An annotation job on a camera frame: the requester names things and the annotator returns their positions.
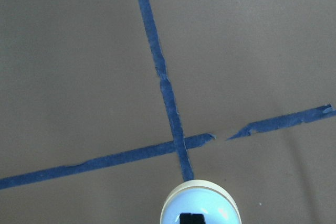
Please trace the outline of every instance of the horizontal tape line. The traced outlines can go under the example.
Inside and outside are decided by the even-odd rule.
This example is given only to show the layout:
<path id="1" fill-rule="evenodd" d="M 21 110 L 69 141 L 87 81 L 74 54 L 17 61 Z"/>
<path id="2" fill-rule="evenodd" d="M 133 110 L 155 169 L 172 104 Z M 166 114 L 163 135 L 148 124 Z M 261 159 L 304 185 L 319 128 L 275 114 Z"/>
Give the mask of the horizontal tape line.
<path id="1" fill-rule="evenodd" d="M 239 137 L 251 136 L 254 133 L 276 131 L 279 129 L 289 128 L 301 123 L 311 123 L 336 116 L 336 110 L 330 105 L 324 105 L 317 108 L 304 110 L 289 115 L 277 116 L 254 123 L 250 123 L 238 131 L 235 135 L 228 138 L 232 140 Z"/>
<path id="2" fill-rule="evenodd" d="M 211 134 L 200 134 L 196 136 L 187 137 L 185 144 L 188 149 L 201 147 L 215 136 Z M 175 152 L 175 145 L 173 141 L 151 145 L 131 151 L 112 154 L 109 156 L 98 157 L 88 160 L 79 165 L 73 166 L 58 166 L 50 169 L 39 170 L 32 173 L 21 174 L 13 177 L 0 179 L 0 190 L 15 186 L 41 182 L 49 179 L 69 176 L 77 173 L 84 173 L 91 170 L 106 168 L 115 165 L 121 165 L 129 162 L 138 161 L 150 157 L 160 156 Z"/>

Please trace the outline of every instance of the blue painter's tape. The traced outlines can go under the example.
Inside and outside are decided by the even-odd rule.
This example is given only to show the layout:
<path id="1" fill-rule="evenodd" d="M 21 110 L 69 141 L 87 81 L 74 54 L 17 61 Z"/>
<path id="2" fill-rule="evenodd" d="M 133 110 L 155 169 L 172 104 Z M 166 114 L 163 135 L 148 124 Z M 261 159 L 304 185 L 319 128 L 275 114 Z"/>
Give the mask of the blue painter's tape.
<path id="1" fill-rule="evenodd" d="M 203 146 L 213 138 L 215 138 L 215 136 L 211 134 L 201 134 L 197 136 L 191 136 L 185 139 L 185 144 L 187 148 L 190 149 L 197 148 Z M 53 178 L 69 176 L 77 173 L 84 173 L 90 170 L 121 165 L 133 161 L 138 161 L 141 159 L 173 153 L 175 151 L 176 149 L 173 141 L 158 145 L 151 145 L 127 152 L 94 158 L 79 165 L 59 166 L 46 170 L 39 170 L 37 172 L 3 178 L 0 179 L 0 190 L 15 186 L 31 184 L 35 182 L 41 182 Z"/>
<path id="2" fill-rule="evenodd" d="M 166 63 L 163 58 L 158 31 L 156 29 L 152 8 L 149 0 L 138 0 L 148 42 L 152 51 L 157 75 L 160 77 L 160 88 L 166 107 L 173 135 L 176 152 L 180 158 L 183 179 L 194 179 L 194 173 L 189 161 L 180 116 L 177 111 L 172 85 L 167 75 Z"/>
<path id="3" fill-rule="evenodd" d="M 275 131 L 278 129 L 293 127 L 301 123 L 311 123 L 317 120 L 330 118 L 332 116 L 336 116 L 336 110 L 328 104 L 290 115 L 283 115 L 276 118 L 250 123 L 228 140 L 251 136 L 253 133 Z"/>

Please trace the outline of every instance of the vertical tape line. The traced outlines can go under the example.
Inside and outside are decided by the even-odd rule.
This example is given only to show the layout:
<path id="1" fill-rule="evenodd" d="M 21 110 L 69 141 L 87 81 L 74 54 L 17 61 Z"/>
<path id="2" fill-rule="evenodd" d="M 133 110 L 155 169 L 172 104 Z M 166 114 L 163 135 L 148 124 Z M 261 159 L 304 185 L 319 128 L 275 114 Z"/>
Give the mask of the vertical tape line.
<path id="1" fill-rule="evenodd" d="M 169 123 L 173 135 L 176 152 L 180 159 L 184 181 L 194 179 L 194 173 L 189 161 L 180 116 L 177 111 L 174 92 L 167 75 L 166 63 L 160 47 L 158 31 L 156 29 L 152 8 L 149 0 L 138 0 L 148 42 L 152 51 L 157 75 L 160 77 L 160 88 L 166 107 Z"/>

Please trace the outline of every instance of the tape line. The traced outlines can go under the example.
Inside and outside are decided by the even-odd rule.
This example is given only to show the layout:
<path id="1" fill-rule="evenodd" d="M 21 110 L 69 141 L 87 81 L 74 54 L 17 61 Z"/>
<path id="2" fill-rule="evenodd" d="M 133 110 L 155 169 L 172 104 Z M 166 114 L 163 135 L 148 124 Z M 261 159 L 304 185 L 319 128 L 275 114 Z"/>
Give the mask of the tape line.
<path id="1" fill-rule="evenodd" d="M 149 0 L 138 0 L 145 26 L 146 35 L 152 51 L 157 75 L 160 77 L 160 88 L 166 107 L 169 123 L 173 135 L 176 152 L 180 159 L 184 181 L 194 179 L 194 173 L 189 161 L 181 119 L 177 111 L 174 92 L 167 75 L 166 63 L 160 47 L 158 31 L 156 29 L 152 8 Z"/>
<path id="2" fill-rule="evenodd" d="M 211 134 L 201 134 L 187 137 L 185 144 L 188 149 L 201 147 L 215 136 Z M 21 174 L 17 176 L 0 179 L 0 190 L 10 187 L 27 185 L 35 182 L 41 182 L 49 179 L 69 176 L 77 173 L 84 173 L 91 170 L 106 168 L 115 165 L 121 165 L 129 162 L 138 161 L 150 157 L 160 156 L 175 152 L 173 141 L 151 145 L 131 151 L 121 152 L 109 156 L 98 157 L 88 160 L 78 165 L 58 166 L 45 170 L 39 170 L 32 173 Z"/>
<path id="3" fill-rule="evenodd" d="M 330 104 L 328 104 L 294 114 L 282 115 L 276 118 L 250 123 L 238 131 L 235 135 L 228 138 L 228 140 L 244 136 L 251 136 L 254 133 L 275 131 L 278 129 L 293 127 L 301 123 L 311 123 L 317 120 L 330 118 L 332 116 L 336 116 L 336 110 Z"/>

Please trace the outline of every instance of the white robot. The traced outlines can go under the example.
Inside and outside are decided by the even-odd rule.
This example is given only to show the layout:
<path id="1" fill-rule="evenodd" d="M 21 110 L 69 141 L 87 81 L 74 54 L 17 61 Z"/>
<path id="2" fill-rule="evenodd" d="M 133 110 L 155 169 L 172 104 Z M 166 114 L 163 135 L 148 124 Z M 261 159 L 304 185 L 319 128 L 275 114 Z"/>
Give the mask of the white robot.
<path id="1" fill-rule="evenodd" d="M 190 180 L 167 197 L 160 224 L 241 224 L 230 194 L 206 180 Z"/>

